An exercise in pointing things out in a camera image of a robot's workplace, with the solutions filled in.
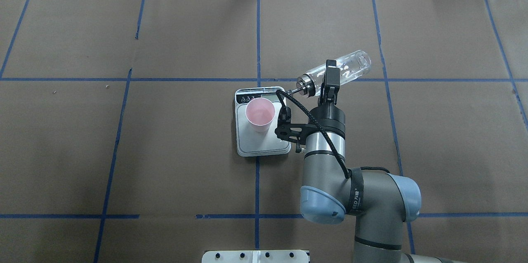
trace black cable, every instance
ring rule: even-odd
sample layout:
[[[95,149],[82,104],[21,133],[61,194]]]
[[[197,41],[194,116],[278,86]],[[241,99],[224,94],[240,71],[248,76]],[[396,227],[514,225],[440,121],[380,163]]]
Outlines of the black cable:
[[[381,170],[385,171],[386,173],[391,173],[388,169],[385,167],[360,167],[361,170]]]
[[[283,98],[281,97],[281,95],[283,95],[285,98],[288,98],[299,109],[301,109],[302,112],[306,114],[306,116],[309,117],[310,121],[313,122],[313,124],[317,127],[317,129],[319,129],[321,134],[323,134],[323,137],[326,139],[326,142],[328,143],[328,146],[330,146],[330,150],[332,150],[332,154],[334,154],[334,157],[336,158],[337,163],[339,163],[339,166],[341,167],[341,169],[343,170],[343,173],[345,174],[345,178],[350,178],[350,173],[351,172],[349,171],[349,169],[347,169],[347,167],[345,166],[345,163],[343,162],[343,160],[339,156],[339,153],[337,152],[337,149],[335,148],[334,143],[332,143],[332,140],[330,139],[330,137],[328,137],[328,133],[326,133],[325,128],[323,128],[323,126],[321,126],[321,124],[319,124],[317,119],[308,111],[308,109],[306,107],[304,107],[304,105],[302,105],[302,103],[300,103],[298,100],[296,100],[290,94],[284,92],[283,90],[277,90],[275,92],[275,94],[277,95],[277,97],[279,98],[279,101],[281,102],[281,104],[283,106],[285,106],[285,104],[284,104],[284,101],[283,101]]]

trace blue joint cap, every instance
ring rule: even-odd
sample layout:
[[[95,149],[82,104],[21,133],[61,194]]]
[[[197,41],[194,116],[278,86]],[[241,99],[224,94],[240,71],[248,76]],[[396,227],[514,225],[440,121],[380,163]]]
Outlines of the blue joint cap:
[[[418,184],[409,177],[387,174],[392,177],[392,180],[398,186],[398,190],[400,190],[403,204],[405,205],[404,222],[413,222],[419,216],[420,208],[422,207],[422,194]]]
[[[345,219],[345,207],[332,195],[312,186],[300,188],[300,212],[310,222],[339,224]]]

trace plastic cup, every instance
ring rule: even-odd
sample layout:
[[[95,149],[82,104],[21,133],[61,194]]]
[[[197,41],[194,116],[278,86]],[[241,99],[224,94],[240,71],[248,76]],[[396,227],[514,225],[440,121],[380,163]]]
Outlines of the plastic cup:
[[[275,106],[266,98],[255,98],[247,104],[245,117],[256,132],[266,132],[275,118]]]

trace white bracket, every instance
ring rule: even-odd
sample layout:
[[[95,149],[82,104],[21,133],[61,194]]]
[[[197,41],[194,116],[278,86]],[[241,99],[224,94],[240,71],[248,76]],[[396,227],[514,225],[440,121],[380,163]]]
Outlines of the white bracket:
[[[303,250],[207,251],[202,263],[310,263]]]

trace scale platform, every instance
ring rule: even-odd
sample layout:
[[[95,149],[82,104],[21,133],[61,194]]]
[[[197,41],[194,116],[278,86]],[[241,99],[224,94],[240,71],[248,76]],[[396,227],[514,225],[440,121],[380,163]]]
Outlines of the scale platform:
[[[271,126],[265,133],[253,130],[245,117],[245,108],[251,99],[258,97],[269,99],[275,106],[275,117],[279,116],[281,103],[275,95],[282,87],[246,88],[237,90],[234,96],[235,102],[235,125],[236,125],[236,150],[243,157],[268,156],[287,154],[292,146],[289,141],[283,141],[275,135],[277,120],[271,122]]]

